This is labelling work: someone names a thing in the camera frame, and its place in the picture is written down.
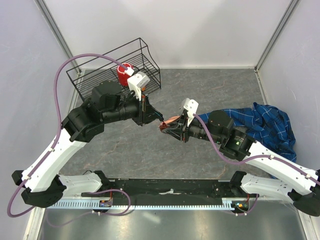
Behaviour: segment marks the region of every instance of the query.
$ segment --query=metal frame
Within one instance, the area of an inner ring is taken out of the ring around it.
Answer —
[[[255,65],[254,69],[259,71],[263,63],[265,62],[266,58],[268,57],[269,53],[271,52],[272,48],[274,47],[276,41],[278,40],[280,34],[284,30],[285,26],[287,25],[291,15],[293,14],[294,10],[298,6],[300,0],[291,0],[288,7],[286,8],[280,22],[278,23],[276,29],[274,30],[268,44],[266,45],[261,57],[259,58],[257,64]]]
[[[34,2],[39,7],[40,11],[42,12],[42,15],[44,16],[44,19],[48,23],[49,27],[51,28],[53,35],[55,36],[56,40],[58,41],[59,45],[61,46],[62,50],[68,57],[68,59],[72,58],[74,55],[72,54],[70,47],[68,46],[64,36],[62,35],[54,17],[52,16],[47,4],[44,0],[34,0]],[[71,62],[71,64],[76,67],[78,64],[74,60]],[[79,67],[76,67],[74,69],[77,73],[81,72],[81,69]]]
[[[44,0],[34,0],[34,1],[37,4],[37,6],[39,7],[40,11],[42,12],[44,18],[46,19],[54,36],[56,37],[57,41],[59,42],[61,48],[63,49],[63,51],[65,52],[67,57],[68,58],[73,57],[73,54],[72,54],[66,40],[64,39],[61,31],[59,30],[52,14],[50,13],[49,8],[46,5],[45,1]],[[290,1],[290,3],[288,5],[287,9],[285,10],[280,22],[278,23],[278,25],[277,25],[275,31],[273,32],[268,44],[266,45],[262,55],[260,56],[257,64],[254,67],[257,81],[259,84],[259,88],[260,88],[260,91],[262,94],[263,102],[265,104],[268,103],[268,99],[267,99],[266,94],[264,92],[262,81],[260,80],[259,70],[261,69],[266,58],[268,57],[269,53],[273,49],[274,45],[276,44],[280,34],[282,33],[285,26],[287,25],[291,15],[293,14],[294,10],[297,8],[299,2],[300,2],[300,0],[291,0]],[[74,67],[74,70],[78,73],[79,81],[81,81],[82,80],[82,78],[81,78],[82,76],[80,76],[81,69],[79,67],[77,67],[78,64],[76,63],[76,61],[73,61],[72,65]],[[78,98],[78,92],[76,90],[74,90],[73,95],[72,95],[72,99],[71,99],[71,103],[70,103],[69,111],[75,107],[76,102],[77,102],[77,98]],[[29,217],[29,220],[28,220],[28,224],[27,224],[24,236],[23,236],[24,240],[37,239],[39,231],[40,231],[41,222],[44,217],[44,213],[45,213],[45,209],[43,209],[43,208],[36,207],[32,210],[30,217]],[[303,226],[303,229],[304,229],[304,232],[305,232],[307,239],[308,240],[320,239],[316,233],[317,226],[315,226],[313,224],[313,221],[310,218],[310,216],[306,215],[300,211],[299,211],[299,216],[300,216],[301,223],[302,223],[302,226]]]

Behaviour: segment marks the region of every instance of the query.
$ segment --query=white wall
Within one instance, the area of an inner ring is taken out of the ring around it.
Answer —
[[[320,1],[300,1],[260,70],[268,103],[287,112],[297,162],[320,169]]]
[[[7,216],[16,188],[11,174],[29,167],[55,136],[53,79],[66,56],[33,0],[2,1],[0,26],[0,238],[20,240],[28,216]],[[58,92],[65,116],[72,85],[62,75]],[[27,207],[18,195],[12,212]]]
[[[46,0],[74,55],[142,37],[162,68],[254,66],[289,2]]]

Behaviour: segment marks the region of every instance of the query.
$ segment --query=blue plaid shirt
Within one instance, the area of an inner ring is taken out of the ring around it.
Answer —
[[[247,127],[246,133],[262,143],[266,148],[296,162],[294,151],[296,142],[291,128],[290,119],[284,112],[271,105],[253,103],[252,109],[229,108],[223,109],[229,117],[233,118],[234,126]],[[199,115],[207,123],[210,112]]]

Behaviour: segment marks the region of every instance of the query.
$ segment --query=red container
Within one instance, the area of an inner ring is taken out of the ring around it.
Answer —
[[[133,67],[129,63],[123,63],[123,65],[125,65],[128,68],[133,69]],[[130,76],[125,73],[125,69],[122,66],[118,66],[116,69],[116,72],[118,73],[119,83],[122,86],[127,87],[128,86],[128,78],[130,78]]]

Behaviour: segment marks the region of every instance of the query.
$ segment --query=white bracket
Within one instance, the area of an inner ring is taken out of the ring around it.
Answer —
[[[185,109],[188,111],[188,121],[187,121],[187,126],[191,124],[192,120],[195,118],[194,114],[197,112],[199,103],[193,99],[186,98],[185,100],[182,101],[182,106],[181,108]]]
[[[293,166],[301,169],[302,171],[307,173],[308,176],[311,176],[315,179],[318,179],[317,171],[300,166],[294,162],[289,161],[288,159],[284,158],[283,156],[276,154],[275,152],[271,151],[270,149],[267,149],[260,142],[258,142],[258,141],[254,142],[251,145],[249,151],[251,153],[250,156],[246,156],[244,159],[247,159],[251,156],[257,156],[257,155],[265,155],[265,157],[250,160],[246,164],[255,166],[255,167],[262,169],[262,170],[266,171],[267,173],[275,176],[276,178],[282,180],[284,183],[288,184],[289,187],[293,188],[299,194],[307,195],[307,194],[311,193],[310,188],[314,187],[316,185],[316,183],[313,182],[310,178],[305,177],[300,172],[296,171],[295,169],[291,168],[290,166],[288,166],[280,161],[275,160],[274,157],[278,157],[278,158],[288,162],[288,164],[293,165]]]
[[[81,148],[86,145],[86,142],[70,141],[70,134],[66,129],[62,129],[59,142],[54,150],[34,172],[32,177],[26,182],[25,187],[30,188],[31,192],[42,192],[47,190],[52,180],[58,174],[60,169],[68,162],[68,160]],[[43,151],[38,159],[26,170],[22,172],[22,179],[28,178],[28,174],[35,167],[35,165],[42,159],[42,157],[51,150],[54,140]]]
[[[258,177],[247,173],[241,180],[241,188],[247,194],[259,194],[260,196],[273,197],[289,203],[293,202],[288,196],[288,193],[292,191],[292,187],[279,179]]]
[[[135,97],[140,101],[141,89],[150,82],[150,78],[142,71],[139,71],[135,75],[129,77],[127,82],[129,89],[135,92]]]

